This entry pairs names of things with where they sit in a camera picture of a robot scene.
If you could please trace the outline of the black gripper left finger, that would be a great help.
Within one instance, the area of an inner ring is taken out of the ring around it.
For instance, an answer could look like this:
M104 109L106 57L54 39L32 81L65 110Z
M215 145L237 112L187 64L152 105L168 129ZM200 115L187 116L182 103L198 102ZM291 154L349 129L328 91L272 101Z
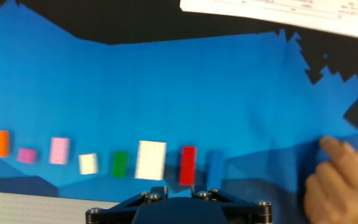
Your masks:
M132 223L138 210L147 204L168 198L168 187L152 187L111 208L90 208L85 213L87 224Z

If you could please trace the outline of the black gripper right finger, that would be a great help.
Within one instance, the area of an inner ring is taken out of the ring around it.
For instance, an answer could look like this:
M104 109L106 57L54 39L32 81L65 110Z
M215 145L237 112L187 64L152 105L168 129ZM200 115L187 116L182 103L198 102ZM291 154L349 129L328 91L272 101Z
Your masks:
M269 201L248 202L219 189L192 188L191 197L216 205L228 223L272 224L272 203Z

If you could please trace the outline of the person's left hand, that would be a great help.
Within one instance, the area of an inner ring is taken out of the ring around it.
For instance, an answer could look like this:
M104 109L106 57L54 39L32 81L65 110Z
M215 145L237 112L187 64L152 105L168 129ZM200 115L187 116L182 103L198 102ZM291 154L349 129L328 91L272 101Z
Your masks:
M319 145L329 160L305 182L305 215L312 224L358 224L358 151L330 136Z

